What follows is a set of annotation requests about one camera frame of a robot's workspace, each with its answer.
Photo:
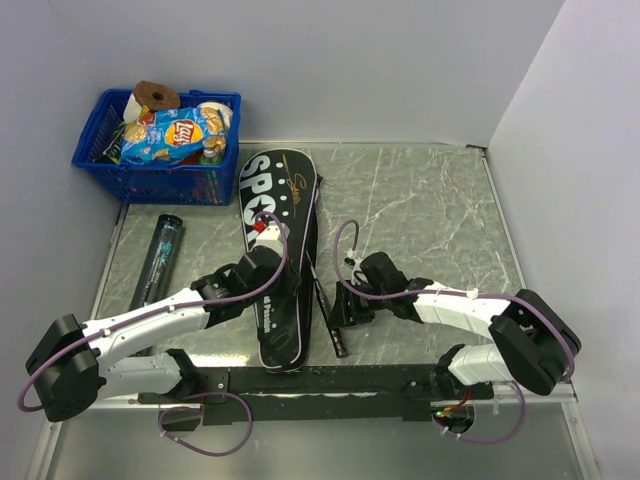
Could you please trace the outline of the black shuttlecock tube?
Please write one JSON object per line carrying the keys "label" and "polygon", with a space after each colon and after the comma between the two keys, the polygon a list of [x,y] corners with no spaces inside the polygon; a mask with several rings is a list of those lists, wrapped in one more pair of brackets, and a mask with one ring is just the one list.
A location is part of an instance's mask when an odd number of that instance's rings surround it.
{"label": "black shuttlecock tube", "polygon": [[183,232],[183,220],[178,216],[161,214],[158,217],[129,305],[130,311],[166,297]]}

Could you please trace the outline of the blue plastic basket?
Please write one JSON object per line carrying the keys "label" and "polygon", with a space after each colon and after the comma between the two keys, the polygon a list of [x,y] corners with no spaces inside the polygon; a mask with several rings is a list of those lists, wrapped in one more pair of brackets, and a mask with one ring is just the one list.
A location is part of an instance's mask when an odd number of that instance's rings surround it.
{"label": "blue plastic basket", "polygon": [[206,101],[232,111],[224,157],[217,165],[135,165],[99,163],[97,158],[111,143],[123,121],[130,89],[104,91],[81,132],[71,163],[88,172],[108,193],[126,204],[214,205],[231,202],[239,155],[241,95],[237,92],[190,90],[180,94],[181,105],[195,107]]}

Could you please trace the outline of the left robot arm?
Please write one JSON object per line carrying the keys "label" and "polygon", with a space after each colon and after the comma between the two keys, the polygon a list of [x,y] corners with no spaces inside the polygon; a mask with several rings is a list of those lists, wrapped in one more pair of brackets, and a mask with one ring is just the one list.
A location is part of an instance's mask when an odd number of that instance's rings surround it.
{"label": "left robot arm", "polygon": [[305,264],[290,253],[257,246],[159,302],[84,323],[72,314],[56,319],[26,362],[29,379],[18,409],[43,411],[59,422],[105,398],[149,393],[189,400],[206,384],[190,356],[176,348],[147,356],[142,350],[294,292]]}

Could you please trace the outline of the badminton racket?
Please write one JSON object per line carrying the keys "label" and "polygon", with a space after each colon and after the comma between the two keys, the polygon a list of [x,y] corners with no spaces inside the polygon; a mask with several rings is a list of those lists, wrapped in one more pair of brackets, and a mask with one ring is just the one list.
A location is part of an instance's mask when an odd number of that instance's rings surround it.
{"label": "badminton racket", "polygon": [[331,304],[329,302],[328,296],[326,295],[326,292],[324,291],[319,281],[319,278],[317,276],[317,273],[314,267],[313,260],[311,259],[310,255],[307,255],[307,259],[309,261],[316,299],[317,299],[325,326],[329,333],[335,356],[338,359],[346,358],[349,356],[349,351],[342,339],[341,332],[338,328],[333,327],[330,322]]}

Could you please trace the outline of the black racket cover bag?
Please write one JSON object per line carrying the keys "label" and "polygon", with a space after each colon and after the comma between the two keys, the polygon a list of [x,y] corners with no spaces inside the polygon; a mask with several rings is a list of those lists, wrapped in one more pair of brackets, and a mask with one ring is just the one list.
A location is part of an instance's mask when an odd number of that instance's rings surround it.
{"label": "black racket cover bag", "polygon": [[254,304],[259,357],[272,373],[301,368],[307,359],[313,313],[313,280],[307,255],[315,265],[318,240],[316,201],[321,178],[311,157],[296,149],[275,148],[246,161],[239,173],[238,193],[246,249],[258,221],[289,228],[283,255],[300,275],[292,296]]}

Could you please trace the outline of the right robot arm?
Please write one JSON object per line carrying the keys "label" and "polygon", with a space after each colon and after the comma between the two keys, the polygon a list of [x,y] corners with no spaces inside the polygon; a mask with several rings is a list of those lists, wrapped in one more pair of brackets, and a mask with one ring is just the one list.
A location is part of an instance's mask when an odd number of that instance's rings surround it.
{"label": "right robot arm", "polygon": [[436,384],[448,398],[458,398],[476,384],[505,382],[548,396],[575,372],[580,340],[533,290],[491,294],[409,279],[384,252],[369,255],[358,267],[363,282],[349,281],[339,267],[335,270],[340,286],[367,307],[486,340],[484,345],[455,345],[441,356]]}

